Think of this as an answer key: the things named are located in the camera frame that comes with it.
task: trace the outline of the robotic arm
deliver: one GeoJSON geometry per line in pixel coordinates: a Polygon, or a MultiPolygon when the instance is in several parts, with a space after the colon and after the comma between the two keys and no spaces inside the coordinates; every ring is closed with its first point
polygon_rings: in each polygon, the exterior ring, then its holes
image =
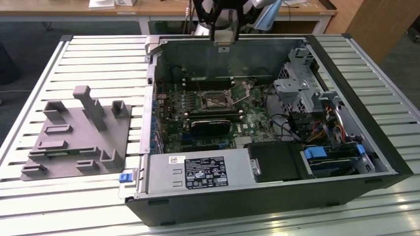
{"type": "Polygon", "coordinates": [[[193,0],[200,26],[209,30],[209,39],[221,45],[237,41],[241,26],[260,21],[268,12],[264,8],[274,2],[281,1],[193,0]]]}

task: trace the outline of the metal slatted table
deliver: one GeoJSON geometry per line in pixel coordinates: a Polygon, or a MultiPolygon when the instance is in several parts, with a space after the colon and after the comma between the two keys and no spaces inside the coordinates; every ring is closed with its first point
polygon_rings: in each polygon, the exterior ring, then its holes
{"type": "MultiPolygon", "coordinates": [[[[420,230],[418,111],[352,39],[317,36],[414,176],[369,192],[342,206],[149,228],[124,205],[134,184],[118,174],[22,182],[28,159],[45,119],[46,101],[72,98],[73,86],[89,85],[102,105],[133,106],[125,168],[138,166],[146,81],[145,36],[74,36],[61,41],[0,148],[0,235],[386,235],[420,230]]],[[[333,90],[328,76],[321,73],[333,90]]]]}

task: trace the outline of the blue release tab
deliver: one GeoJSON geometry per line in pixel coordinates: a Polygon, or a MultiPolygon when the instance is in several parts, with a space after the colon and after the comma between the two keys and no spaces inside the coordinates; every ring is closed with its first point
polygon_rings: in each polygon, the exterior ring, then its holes
{"type": "Polygon", "coordinates": [[[326,153],[322,147],[308,147],[304,151],[304,156],[306,157],[306,159],[324,158],[326,157],[326,153]]]}
{"type": "Polygon", "coordinates": [[[364,154],[366,153],[365,148],[362,147],[361,144],[357,144],[357,151],[358,151],[361,156],[364,156],[364,154]]]}
{"type": "Polygon", "coordinates": [[[132,182],[132,173],[121,173],[120,174],[120,183],[132,182]]]}

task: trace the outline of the gray mount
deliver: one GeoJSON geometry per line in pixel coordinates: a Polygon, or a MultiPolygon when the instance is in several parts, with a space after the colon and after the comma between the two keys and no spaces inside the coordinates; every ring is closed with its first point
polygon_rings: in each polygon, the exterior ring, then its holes
{"type": "Polygon", "coordinates": [[[38,139],[21,169],[22,181],[118,173],[124,169],[130,106],[113,101],[101,106],[88,86],[73,97],[82,108],[49,101],[38,139]]]}

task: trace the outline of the motherboard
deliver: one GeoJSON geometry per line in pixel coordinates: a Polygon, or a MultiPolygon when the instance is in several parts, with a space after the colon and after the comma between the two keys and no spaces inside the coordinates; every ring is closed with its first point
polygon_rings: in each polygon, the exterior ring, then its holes
{"type": "Polygon", "coordinates": [[[274,140],[264,109],[266,89],[249,78],[160,82],[164,153],[242,148],[274,140]]]}

